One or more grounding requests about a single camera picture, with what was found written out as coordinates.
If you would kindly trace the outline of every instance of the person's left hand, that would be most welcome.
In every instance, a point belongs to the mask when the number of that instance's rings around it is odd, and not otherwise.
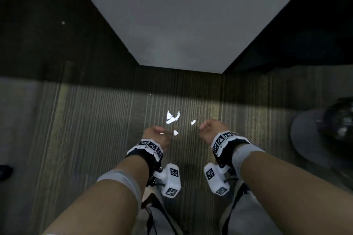
[[[168,144],[170,141],[170,135],[168,134],[168,130],[160,127],[160,126],[151,126],[147,128],[143,132],[143,139],[153,139],[159,145],[161,145],[162,150],[166,151],[168,148]]]

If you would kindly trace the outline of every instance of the black and white square marker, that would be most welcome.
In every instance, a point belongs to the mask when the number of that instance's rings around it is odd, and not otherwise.
[[[220,136],[218,137],[218,139],[216,139],[217,144],[218,144],[218,145],[221,145],[222,142],[224,141],[224,139],[225,139],[225,138],[223,138],[223,136],[220,135]]]
[[[165,194],[174,197],[177,191],[177,189],[169,188]]]
[[[217,154],[217,151],[219,149],[219,146],[217,145],[217,143],[215,143],[212,147],[213,151],[215,152],[215,154]]]
[[[150,148],[153,149],[153,150],[156,150],[157,145],[154,144],[152,141],[150,141],[150,143],[148,143],[148,147],[150,147]]]
[[[142,140],[137,145],[147,145],[147,143],[148,143],[148,141]]]
[[[219,194],[219,195],[222,195],[222,194],[225,193],[226,191],[227,191],[226,188],[221,187],[218,191],[216,191],[216,193]]]
[[[227,132],[227,133],[224,133],[223,136],[225,136],[226,138],[229,138],[231,136],[233,136],[234,134],[232,134],[231,132]]]
[[[177,178],[179,177],[178,171],[176,169],[174,169],[174,168],[170,168],[170,174],[172,176],[176,176]]]
[[[160,148],[157,148],[156,153],[157,153],[158,157],[161,158],[161,156],[162,156],[162,151],[161,151]]]
[[[213,178],[215,176],[214,171],[212,170],[212,168],[210,168],[207,172],[206,172],[206,176],[207,179],[210,180],[211,178]]]

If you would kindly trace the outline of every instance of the person's left arm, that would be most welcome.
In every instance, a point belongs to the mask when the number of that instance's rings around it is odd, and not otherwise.
[[[153,139],[165,151],[170,139],[166,134],[167,130],[162,127],[152,126],[145,130],[143,139]],[[128,156],[114,170],[122,170],[132,177],[143,196],[149,167],[142,157]],[[136,197],[128,187],[115,180],[101,180],[69,206],[43,235],[127,235],[132,231],[137,213]]]

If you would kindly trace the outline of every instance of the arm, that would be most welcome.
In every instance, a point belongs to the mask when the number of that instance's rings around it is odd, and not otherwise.
[[[169,143],[167,130],[150,127],[143,138],[153,139],[163,150]],[[137,155],[123,159],[114,170],[123,170],[132,176],[143,196],[149,168],[146,161]],[[115,180],[102,180],[91,186],[69,206],[43,233],[65,235],[130,234],[137,216],[135,195],[124,184]]]
[[[210,145],[227,130],[221,121],[209,119],[200,126],[200,137]],[[353,234],[351,194],[259,151],[245,158],[240,173],[284,234]]]

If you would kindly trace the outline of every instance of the person's right arm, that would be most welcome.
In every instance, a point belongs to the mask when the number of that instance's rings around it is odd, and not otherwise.
[[[206,120],[200,137],[209,145],[228,128]],[[252,152],[241,177],[284,234],[353,234],[353,195],[264,152]]]

